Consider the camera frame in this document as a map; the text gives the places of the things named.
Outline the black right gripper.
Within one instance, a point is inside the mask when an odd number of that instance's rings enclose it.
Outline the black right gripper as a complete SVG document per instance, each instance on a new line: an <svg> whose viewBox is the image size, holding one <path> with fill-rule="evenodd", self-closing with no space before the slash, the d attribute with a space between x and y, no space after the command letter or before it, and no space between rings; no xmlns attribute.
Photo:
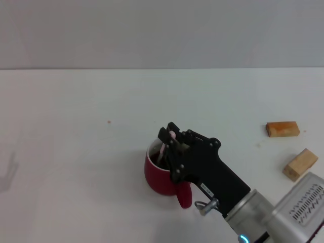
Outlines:
<svg viewBox="0 0 324 243"><path fill-rule="evenodd" d="M172 182L195 184L210 200L218 200L223 217L251 191L250 187L219 157L221 142L193 130L180 131L170 122L161 128L161 157L170 169Z"/></svg>

